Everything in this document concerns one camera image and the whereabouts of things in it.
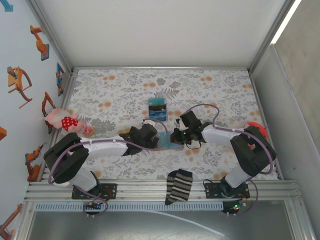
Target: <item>floral mat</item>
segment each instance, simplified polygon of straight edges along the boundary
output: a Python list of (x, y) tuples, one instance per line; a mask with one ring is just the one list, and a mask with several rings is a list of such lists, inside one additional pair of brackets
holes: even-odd
[[(148, 99), (165, 98), (169, 130), (175, 119), (190, 107), (209, 103), (220, 108), (216, 124), (242, 128), (245, 123), (262, 123), (253, 86), (247, 71), (230, 70), (167, 70), (106, 69), (80, 70), (68, 103), (95, 128), (92, 138), (107, 138), (139, 128), (148, 116)], [(212, 107), (194, 109), (202, 122), (211, 122), (216, 114)], [(160, 124), (158, 131), (163, 131)], [(179, 168), (193, 172), (193, 178), (219, 180), (238, 164), (233, 150), (212, 143), (200, 149), (179, 149), (148, 152), (132, 156), (106, 156), (86, 161), (83, 168), (95, 172), (100, 179), (166, 179)], [(276, 180), (259, 174), (259, 180)]]

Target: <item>pink stuffed toy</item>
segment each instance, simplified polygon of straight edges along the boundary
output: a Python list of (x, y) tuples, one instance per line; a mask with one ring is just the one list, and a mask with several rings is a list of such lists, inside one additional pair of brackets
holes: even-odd
[(71, 114), (67, 110), (54, 108), (44, 120), (53, 125), (56, 129), (64, 128), (68, 133), (81, 133), (88, 138), (94, 134), (92, 126), (85, 126), (84, 120), (77, 120), (78, 114)]

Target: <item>white cable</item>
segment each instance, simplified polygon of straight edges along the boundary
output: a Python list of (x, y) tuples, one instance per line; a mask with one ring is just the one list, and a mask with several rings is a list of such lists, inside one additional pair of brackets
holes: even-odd
[(191, 220), (188, 220), (188, 219), (185, 219), (185, 218), (182, 218), (182, 217), (179, 217), (179, 216), (175, 216), (175, 215), (172, 215), (172, 214), (168, 214), (168, 213), (165, 213), (165, 212), (161, 212), (161, 211), (152, 211), (152, 210), (141, 210), (141, 212), (147, 212), (147, 213), (153, 213), (153, 214), (160, 214), (160, 215), (164, 215), (164, 216), (167, 216), (167, 217), (171, 217), (171, 218), (174, 218), (174, 219), (178, 219), (178, 220), (181, 220), (181, 221), (184, 221), (184, 222), (187, 222), (187, 223), (190, 223), (190, 224), (193, 224), (193, 225), (196, 225), (200, 228), (203, 228), (203, 229), (206, 229), (214, 234), (218, 234), (222, 237), (224, 237), (225, 235), (221, 232), (218, 232), (216, 230), (213, 230), (209, 227), (206, 227), (206, 226), (203, 226), (201, 225), (200, 223), (197, 223), (195, 221), (191, 221)]

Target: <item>sock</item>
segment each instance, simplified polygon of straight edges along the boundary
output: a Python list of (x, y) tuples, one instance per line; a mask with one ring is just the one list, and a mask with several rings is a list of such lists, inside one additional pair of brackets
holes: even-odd
[(172, 202), (170, 202), (168, 200), (171, 191), (172, 191), (172, 187), (174, 186), (174, 180), (177, 174), (177, 170), (176, 171), (172, 171), (168, 174), (168, 177), (166, 178), (166, 197), (165, 197), (165, 205), (170, 205)]
[(193, 182), (193, 174), (190, 171), (179, 169), (175, 174), (173, 186), (169, 197), (165, 199), (165, 205), (173, 204), (175, 201), (186, 202)]

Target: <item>white wall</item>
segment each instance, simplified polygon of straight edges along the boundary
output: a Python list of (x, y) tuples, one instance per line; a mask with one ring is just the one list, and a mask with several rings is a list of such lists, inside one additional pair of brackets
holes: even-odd
[(298, 180), (313, 229), (320, 238), (320, 156), (275, 47), (252, 74), (282, 174)]
[(320, 152), (320, 1), (302, 1), (275, 48)]
[[(38, 27), (36, 19), (25, 1), (9, 2), (13, 12), (5, 12), (0, 6), (0, 127), (7, 130), (7, 136), (0, 141), (0, 224), (24, 199), (28, 186), (25, 154), (50, 141), (41, 112), (45, 91), (56, 106), (61, 105), (63, 97), (57, 95), (56, 54), (50, 48), (49, 59), (41, 61), (36, 38), (30, 33), (30, 25)], [(42, 33), (39, 35), (48, 43)], [(21, 109), (19, 106), (25, 102), (22, 96), (17, 91), (8, 93), (13, 88), (8, 87), (9, 66), (21, 67), (32, 82), (25, 94), (33, 99)], [(26, 80), (22, 78), (22, 82), (26, 86)], [(42, 149), (42, 155), (46, 149), (48, 145)]]
[(73, 66), (246, 66), (285, 0), (36, 0)]

